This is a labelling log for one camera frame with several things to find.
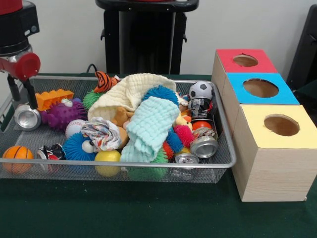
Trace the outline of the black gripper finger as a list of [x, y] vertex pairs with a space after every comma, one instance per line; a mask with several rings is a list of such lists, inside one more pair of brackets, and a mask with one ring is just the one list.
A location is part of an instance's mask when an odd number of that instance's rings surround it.
[[13, 100], [16, 102], [20, 101], [21, 100], [20, 92], [19, 92], [19, 88], [17, 84], [15, 83], [15, 79], [9, 74], [7, 76], [7, 81], [9, 84], [9, 88], [10, 88]]
[[26, 79], [26, 81], [24, 82], [24, 88], [27, 90], [27, 97], [30, 108], [37, 109], [38, 104], [35, 96], [35, 90], [29, 79]]

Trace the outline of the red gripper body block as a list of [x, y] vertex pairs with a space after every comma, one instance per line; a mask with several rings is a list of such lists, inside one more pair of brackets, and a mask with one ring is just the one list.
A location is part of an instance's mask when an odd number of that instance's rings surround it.
[[24, 52], [15, 56], [1, 57], [0, 70], [25, 83], [30, 77], [39, 73], [41, 62], [32, 52]]

